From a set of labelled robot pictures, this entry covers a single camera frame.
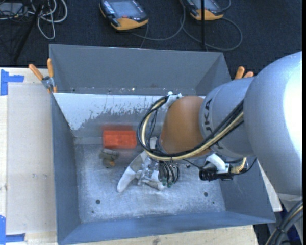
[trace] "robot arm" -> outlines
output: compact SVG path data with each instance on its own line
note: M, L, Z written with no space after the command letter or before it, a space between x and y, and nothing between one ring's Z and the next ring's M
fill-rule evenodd
M145 142L150 116L167 98L148 112L139 126L139 140L148 155L172 162L215 153L225 163L255 156L275 191L302 196L301 52L212 90L202 99L186 96L166 113L157 149Z

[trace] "gray metal bin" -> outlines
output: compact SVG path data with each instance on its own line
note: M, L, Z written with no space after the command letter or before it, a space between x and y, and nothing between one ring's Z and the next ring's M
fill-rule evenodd
M204 97L229 82L222 53L49 46L53 157L59 244L74 244L275 221L255 164L231 181L201 181L195 167L162 191L117 183L142 151L118 150L116 166L99 158L105 128L136 130L153 101L169 91ZM156 125L161 129L165 109Z

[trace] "orange block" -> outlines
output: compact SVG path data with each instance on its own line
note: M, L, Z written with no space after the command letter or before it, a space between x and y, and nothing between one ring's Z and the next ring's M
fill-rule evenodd
M103 131L103 148L134 149L136 145L136 131Z

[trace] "handheld controller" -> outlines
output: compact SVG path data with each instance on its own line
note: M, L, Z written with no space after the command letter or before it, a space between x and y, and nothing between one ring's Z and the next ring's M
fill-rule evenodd
M148 16L135 0L101 0L102 15L119 31L141 27L148 23Z

